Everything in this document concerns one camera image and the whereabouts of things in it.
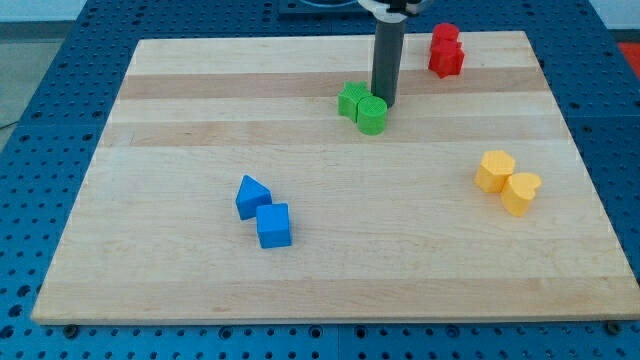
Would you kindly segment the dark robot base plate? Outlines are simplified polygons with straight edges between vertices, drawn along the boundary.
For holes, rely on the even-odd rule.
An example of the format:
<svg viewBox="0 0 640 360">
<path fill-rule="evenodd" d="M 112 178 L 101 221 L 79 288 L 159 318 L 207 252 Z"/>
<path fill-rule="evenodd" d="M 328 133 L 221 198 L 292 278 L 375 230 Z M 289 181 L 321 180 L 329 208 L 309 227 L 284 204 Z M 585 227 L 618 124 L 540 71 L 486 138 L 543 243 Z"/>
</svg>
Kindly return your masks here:
<svg viewBox="0 0 640 360">
<path fill-rule="evenodd" d="M 282 17 L 368 14 L 357 0 L 277 0 L 276 3 Z"/>
</svg>

